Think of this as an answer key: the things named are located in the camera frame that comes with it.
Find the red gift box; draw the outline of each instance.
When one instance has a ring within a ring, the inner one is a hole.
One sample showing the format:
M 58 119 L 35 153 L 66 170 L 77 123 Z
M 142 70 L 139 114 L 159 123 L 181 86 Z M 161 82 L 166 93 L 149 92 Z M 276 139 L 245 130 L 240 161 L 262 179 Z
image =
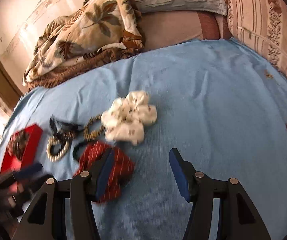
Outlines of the red gift box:
M 22 160 L 19 161 L 16 156 L 10 156 L 8 150 L 5 151 L 5 156 L 2 161 L 0 174 L 9 172 L 9 171 L 19 171 L 21 168 L 29 166 L 33 163 L 35 158 L 36 150 L 38 147 L 38 143 L 40 137 L 42 135 L 42 129 L 37 125 L 33 124 L 31 126 L 26 127 L 25 132 L 29 134 L 29 138 L 27 141 L 26 148 L 23 152 Z M 17 185 L 13 184 L 10 187 L 10 191 L 16 191 Z

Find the white cloth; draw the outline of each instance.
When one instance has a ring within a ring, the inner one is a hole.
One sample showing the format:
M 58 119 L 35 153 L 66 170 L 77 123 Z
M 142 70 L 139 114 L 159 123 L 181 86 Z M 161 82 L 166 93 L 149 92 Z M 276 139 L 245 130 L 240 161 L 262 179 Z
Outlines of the white cloth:
M 129 141 L 137 145 L 144 140 L 144 125 L 157 120 L 157 110 L 148 105 L 145 91 L 130 92 L 126 98 L 117 98 L 108 111 L 103 112 L 101 123 L 106 128 L 108 141 Z

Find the light blue fabric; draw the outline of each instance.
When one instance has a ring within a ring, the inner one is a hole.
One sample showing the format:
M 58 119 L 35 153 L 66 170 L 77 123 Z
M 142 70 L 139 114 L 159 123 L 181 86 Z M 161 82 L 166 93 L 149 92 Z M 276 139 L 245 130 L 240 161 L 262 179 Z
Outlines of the light blue fabric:
M 266 78 L 264 70 L 275 79 Z M 183 237 L 191 204 L 176 186 L 168 160 L 172 147 L 211 178 L 238 178 L 271 238 L 281 240 L 287 234 L 287 81 L 234 40 L 191 41 L 158 49 L 89 71 L 53 89 L 33 90 L 20 101 L 5 129 L 0 166 L 10 135 L 36 122 L 44 130 L 36 161 L 57 180 L 71 178 L 78 168 L 71 152 L 57 163 L 46 158 L 50 116 L 86 124 L 115 98 L 134 90 L 150 94 L 158 119 L 145 128 L 139 146 L 118 143 L 136 168 L 118 200 L 94 205 L 103 240 Z M 216 232 L 212 227 L 210 239 Z

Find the metal screw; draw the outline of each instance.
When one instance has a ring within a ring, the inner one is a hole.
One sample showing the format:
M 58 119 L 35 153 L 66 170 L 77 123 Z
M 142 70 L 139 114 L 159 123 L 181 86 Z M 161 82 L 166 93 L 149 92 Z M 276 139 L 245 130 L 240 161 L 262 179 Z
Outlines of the metal screw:
M 83 171 L 80 173 L 80 176 L 85 178 L 85 177 L 88 177 L 89 176 L 89 172 L 88 171 Z
M 238 180 L 235 178 L 231 178 L 229 181 L 231 184 L 234 184 L 234 185 L 238 184 Z
M 51 185 L 52 183 L 54 183 L 54 178 L 47 179 L 46 182 L 48 185 Z
M 205 174 L 204 174 L 203 172 L 201 172 L 201 171 L 197 171 L 197 172 L 195 173 L 195 176 L 196 176 L 197 178 L 202 178 L 203 176 L 205 176 Z

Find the red tie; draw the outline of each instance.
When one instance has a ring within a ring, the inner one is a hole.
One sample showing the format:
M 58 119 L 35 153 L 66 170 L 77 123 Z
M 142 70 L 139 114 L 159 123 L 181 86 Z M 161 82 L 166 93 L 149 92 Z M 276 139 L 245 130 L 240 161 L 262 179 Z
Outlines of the red tie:
M 128 179 L 134 170 L 134 163 L 118 147 L 96 141 L 89 143 L 79 160 L 79 169 L 74 176 L 90 168 L 93 162 L 100 160 L 107 148 L 112 148 L 115 153 L 115 163 L 112 167 L 105 194 L 99 202 L 105 202 L 117 198 L 121 194 L 120 181 Z

